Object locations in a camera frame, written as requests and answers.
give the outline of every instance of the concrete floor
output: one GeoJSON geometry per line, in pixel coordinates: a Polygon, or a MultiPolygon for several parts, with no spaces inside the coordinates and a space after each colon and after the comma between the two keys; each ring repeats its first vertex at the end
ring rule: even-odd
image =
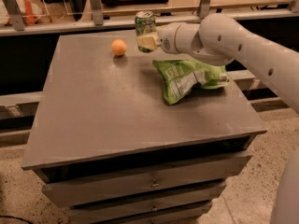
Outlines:
{"type": "MultiPolygon", "coordinates": [[[[250,145],[253,158],[247,167],[239,176],[227,179],[227,188],[213,201],[208,214],[172,224],[269,223],[280,177],[299,147],[299,115],[278,98],[255,102],[253,106],[269,131],[250,145]]],[[[38,177],[21,169],[24,146],[0,141],[0,215],[21,217],[34,224],[69,223],[68,210],[50,203],[41,193],[43,183],[38,177]]],[[[0,218],[0,223],[26,222],[0,218]]]]}

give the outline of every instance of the orange ball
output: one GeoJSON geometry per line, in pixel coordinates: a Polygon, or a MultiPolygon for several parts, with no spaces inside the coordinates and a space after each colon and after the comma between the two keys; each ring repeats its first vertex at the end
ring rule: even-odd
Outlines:
{"type": "Polygon", "coordinates": [[[116,39],[111,44],[111,50],[114,55],[122,56],[127,51],[127,45],[123,40],[116,39]]]}

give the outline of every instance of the chip bag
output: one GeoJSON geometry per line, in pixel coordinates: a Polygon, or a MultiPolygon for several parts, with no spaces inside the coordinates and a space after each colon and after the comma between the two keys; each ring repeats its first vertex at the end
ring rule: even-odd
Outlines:
{"type": "Polygon", "coordinates": [[[217,89],[230,83],[225,66],[214,66],[197,60],[153,61],[164,81],[164,99],[177,103],[198,84],[202,89],[217,89]]]}

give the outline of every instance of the drawer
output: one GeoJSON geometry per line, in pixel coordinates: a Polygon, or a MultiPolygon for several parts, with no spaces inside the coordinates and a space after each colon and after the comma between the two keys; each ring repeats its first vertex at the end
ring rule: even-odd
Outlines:
{"type": "Polygon", "coordinates": [[[243,151],[195,160],[174,161],[52,183],[43,187],[43,193],[58,207],[98,202],[238,175],[249,158],[246,151],[243,151]]]}
{"type": "Polygon", "coordinates": [[[96,222],[100,224],[162,224],[167,221],[179,220],[187,217],[200,217],[211,208],[211,202],[192,203],[184,206],[168,208],[156,213],[135,215],[111,221],[96,222]]]}
{"type": "Polygon", "coordinates": [[[100,202],[74,209],[70,216],[76,223],[83,224],[157,212],[170,207],[218,198],[224,188],[224,182],[215,182],[150,192],[120,201],[100,202]]]}

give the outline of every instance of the can lid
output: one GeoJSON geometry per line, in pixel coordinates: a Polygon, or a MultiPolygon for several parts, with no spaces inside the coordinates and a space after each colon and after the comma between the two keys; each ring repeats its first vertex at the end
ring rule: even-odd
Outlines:
{"type": "Polygon", "coordinates": [[[138,11],[136,13],[136,16],[139,19],[146,19],[146,18],[150,18],[153,16],[153,12],[152,11],[138,11]]]}

